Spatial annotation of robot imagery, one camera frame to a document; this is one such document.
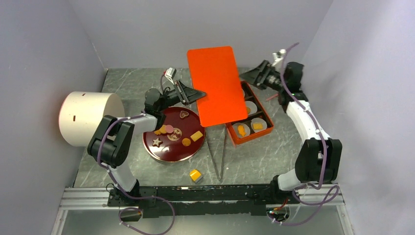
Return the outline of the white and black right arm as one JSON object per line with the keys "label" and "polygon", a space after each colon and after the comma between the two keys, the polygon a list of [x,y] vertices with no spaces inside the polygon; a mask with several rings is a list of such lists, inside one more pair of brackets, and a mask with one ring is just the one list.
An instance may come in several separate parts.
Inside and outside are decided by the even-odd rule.
{"label": "white and black right arm", "polygon": [[294,169],[277,177],[277,185],[269,189],[269,197],[281,203],[288,191],[307,183],[325,184],[337,179],[342,143],[323,130],[313,112],[309,100],[301,90],[304,65],[287,63],[284,72],[266,60],[240,78],[254,87],[271,88],[278,93],[278,102],[293,121],[303,145],[295,161]]}

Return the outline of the orange compartment box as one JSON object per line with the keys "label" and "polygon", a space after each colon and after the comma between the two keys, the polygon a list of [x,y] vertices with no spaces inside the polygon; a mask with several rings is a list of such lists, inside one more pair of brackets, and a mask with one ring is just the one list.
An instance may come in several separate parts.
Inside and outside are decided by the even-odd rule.
{"label": "orange compartment box", "polygon": [[228,136],[234,147],[267,135],[274,128],[272,120],[249,84],[242,81],[241,88],[248,116],[246,119],[226,124]]}

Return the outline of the fish shaped orange cookie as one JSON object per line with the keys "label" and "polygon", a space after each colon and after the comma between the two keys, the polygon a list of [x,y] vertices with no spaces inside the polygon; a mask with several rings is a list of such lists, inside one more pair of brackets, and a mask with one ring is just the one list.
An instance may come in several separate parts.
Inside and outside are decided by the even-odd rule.
{"label": "fish shaped orange cookie", "polygon": [[243,125],[238,125],[237,127],[237,131],[239,133],[239,135],[243,138],[246,136],[246,131],[245,131],[245,127]]}

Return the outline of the metal tongs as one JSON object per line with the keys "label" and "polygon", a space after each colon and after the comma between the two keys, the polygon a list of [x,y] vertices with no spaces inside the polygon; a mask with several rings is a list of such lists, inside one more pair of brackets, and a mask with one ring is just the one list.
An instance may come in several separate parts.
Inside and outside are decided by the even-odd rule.
{"label": "metal tongs", "polygon": [[219,126],[206,128],[207,156],[210,157],[216,178],[220,183],[223,182],[224,157],[227,140],[228,134],[225,125],[223,125],[221,133],[219,133]]}

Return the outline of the dark red round plate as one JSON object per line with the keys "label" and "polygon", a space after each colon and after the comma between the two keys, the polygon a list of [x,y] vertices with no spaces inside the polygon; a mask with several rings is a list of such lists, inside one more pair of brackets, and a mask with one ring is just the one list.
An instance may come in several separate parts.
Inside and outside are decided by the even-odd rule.
{"label": "dark red round plate", "polygon": [[[181,119],[180,111],[189,112],[189,116]],[[172,125],[174,132],[163,135],[155,135],[154,131],[143,134],[143,145],[147,152],[156,160],[163,162],[180,162],[191,158],[203,146],[206,130],[200,124],[199,116],[192,110],[184,107],[169,107],[163,112],[165,114],[164,124],[161,126],[165,129],[166,125]],[[190,136],[197,131],[201,131],[204,136],[194,142]],[[152,146],[152,140],[160,138],[163,144],[160,147]],[[189,138],[190,146],[183,146],[182,139]]]}

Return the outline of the orange box lid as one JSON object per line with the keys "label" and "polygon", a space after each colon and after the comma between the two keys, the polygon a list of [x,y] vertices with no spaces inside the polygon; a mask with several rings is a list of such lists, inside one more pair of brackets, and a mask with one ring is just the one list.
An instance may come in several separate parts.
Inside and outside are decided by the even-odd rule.
{"label": "orange box lid", "polygon": [[206,93],[196,101],[203,127],[248,117],[232,47],[191,49],[187,61],[193,88]]}

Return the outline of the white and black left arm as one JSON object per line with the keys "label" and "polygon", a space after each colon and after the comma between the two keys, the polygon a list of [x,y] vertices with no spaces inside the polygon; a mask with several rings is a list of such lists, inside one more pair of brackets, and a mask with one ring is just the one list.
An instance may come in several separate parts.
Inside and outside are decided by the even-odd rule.
{"label": "white and black left arm", "polygon": [[139,181],[126,162],[133,135],[161,129],[166,119],[165,109],[178,103],[192,104],[207,95],[186,86],[181,80],[175,81],[173,85],[173,89],[147,90],[144,110],[139,115],[105,115],[87,146],[88,154],[107,171],[121,200],[128,206],[144,199],[140,194]]}

